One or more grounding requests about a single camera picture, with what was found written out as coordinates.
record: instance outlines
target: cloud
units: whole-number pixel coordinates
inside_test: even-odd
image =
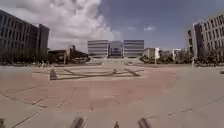
[[[155,30],[155,28],[152,26],[148,26],[148,27],[144,28],[144,31],[153,31],[153,30]]]
[[[86,41],[113,40],[122,34],[98,13],[102,0],[0,0],[0,8],[30,23],[50,28],[49,47],[74,44],[86,51]]]
[[[135,28],[135,27],[131,27],[131,26],[130,26],[130,27],[128,27],[127,29],[128,29],[129,31],[135,31],[135,30],[136,30],[136,28]]]

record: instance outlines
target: concrete ground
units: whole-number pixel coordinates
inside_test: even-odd
[[[0,67],[6,128],[223,128],[221,68]]]

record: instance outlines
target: courtyard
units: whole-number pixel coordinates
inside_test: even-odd
[[[0,67],[0,118],[6,128],[221,128],[222,68],[100,65]]]

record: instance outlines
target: painted line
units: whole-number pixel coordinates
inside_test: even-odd
[[[127,69],[127,68],[125,68],[124,70],[128,71],[128,72],[131,73],[133,76],[141,76],[141,75],[137,74],[136,72],[133,72],[133,71]]]

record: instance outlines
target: office building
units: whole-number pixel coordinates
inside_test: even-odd
[[[144,40],[88,41],[88,51],[91,57],[111,58],[130,57],[136,58],[142,55]]]
[[[49,29],[0,10],[0,61],[46,61]]]
[[[122,58],[123,57],[123,44],[122,41],[111,41],[109,45],[109,58]]]
[[[144,50],[144,40],[124,40],[123,55],[124,57],[139,57]]]
[[[109,41],[108,40],[93,40],[88,41],[88,51],[91,57],[95,58],[107,58],[109,51]]]
[[[215,56],[223,61],[224,12],[193,24],[187,31],[188,50],[195,59]]]

